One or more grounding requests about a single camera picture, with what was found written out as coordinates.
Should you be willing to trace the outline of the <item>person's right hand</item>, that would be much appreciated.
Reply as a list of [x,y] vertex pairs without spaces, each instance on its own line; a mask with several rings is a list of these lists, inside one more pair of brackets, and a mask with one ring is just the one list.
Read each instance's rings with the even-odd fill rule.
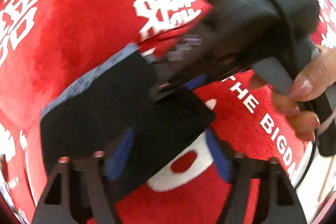
[[311,142],[315,142],[314,131],[320,125],[319,118],[314,112],[301,111],[298,102],[319,97],[335,83],[335,49],[317,48],[320,54],[298,74],[288,96],[272,91],[274,109],[285,116],[298,139]]

